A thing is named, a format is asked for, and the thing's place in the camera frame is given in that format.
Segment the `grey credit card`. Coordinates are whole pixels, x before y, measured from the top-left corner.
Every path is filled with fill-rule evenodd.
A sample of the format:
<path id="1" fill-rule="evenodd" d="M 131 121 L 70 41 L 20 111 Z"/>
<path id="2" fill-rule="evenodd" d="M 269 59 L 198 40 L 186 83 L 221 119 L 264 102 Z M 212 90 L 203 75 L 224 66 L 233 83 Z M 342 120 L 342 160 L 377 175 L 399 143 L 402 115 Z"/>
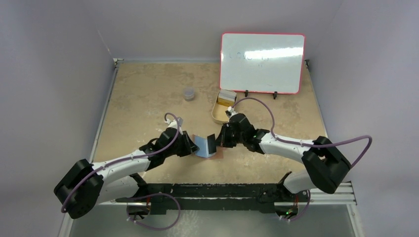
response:
<path id="1" fill-rule="evenodd" d="M 217 144 L 215 134 L 207 137 L 208 154 L 212 155 L 217 152 Z"/>

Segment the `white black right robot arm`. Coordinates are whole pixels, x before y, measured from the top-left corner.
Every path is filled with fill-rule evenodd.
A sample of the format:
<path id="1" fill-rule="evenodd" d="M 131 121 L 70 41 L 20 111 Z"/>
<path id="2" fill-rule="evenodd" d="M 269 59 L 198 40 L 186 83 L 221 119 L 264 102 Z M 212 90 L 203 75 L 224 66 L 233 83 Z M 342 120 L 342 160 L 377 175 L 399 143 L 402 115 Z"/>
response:
<path id="1" fill-rule="evenodd" d="M 319 136 L 315 140 L 297 141 L 272 134 L 267 129 L 255 128 L 244 114 L 232 115 L 221 127 L 218 136 L 194 137 L 193 142 L 200 157 L 211 157 L 217 148 L 233 148 L 242 144 L 250 152 L 278 155 L 300 162 L 305 169 L 298 173 L 288 172 L 279 181 L 277 194 L 289 201 L 301 191 L 319 189 L 333 194 L 351 169 L 350 162 L 331 141 Z"/>

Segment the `brown leather card holder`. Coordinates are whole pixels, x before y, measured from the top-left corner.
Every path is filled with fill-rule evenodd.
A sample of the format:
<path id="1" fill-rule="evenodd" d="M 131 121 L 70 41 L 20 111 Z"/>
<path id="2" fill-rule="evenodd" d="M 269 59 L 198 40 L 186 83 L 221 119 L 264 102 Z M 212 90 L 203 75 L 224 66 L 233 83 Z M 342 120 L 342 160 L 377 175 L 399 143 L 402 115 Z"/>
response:
<path id="1" fill-rule="evenodd" d="M 207 137 L 193 135 L 193 142 L 198 147 L 198 150 L 193 152 L 194 156 L 202 159 L 223 159 L 223 149 L 219 148 L 215 143 L 215 134 Z"/>

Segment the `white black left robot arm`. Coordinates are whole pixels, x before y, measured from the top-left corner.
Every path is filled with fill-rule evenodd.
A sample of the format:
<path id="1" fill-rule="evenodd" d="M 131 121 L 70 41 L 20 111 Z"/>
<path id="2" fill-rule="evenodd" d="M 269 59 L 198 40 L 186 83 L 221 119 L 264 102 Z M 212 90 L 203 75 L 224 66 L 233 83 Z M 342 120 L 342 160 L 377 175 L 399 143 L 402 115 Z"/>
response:
<path id="1" fill-rule="evenodd" d="M 61 212 L 77 219 L 99 203 L 118 198 L 141 202 L 147 188 L 127 180 L 139 172 L 156 168 L 171 156 L 184 157 L 199 150 L 186 131 L 168 127 L 132 153 L 104 162 L 77 161 L 56 185 L 53 192 L 61 202 Z"/>

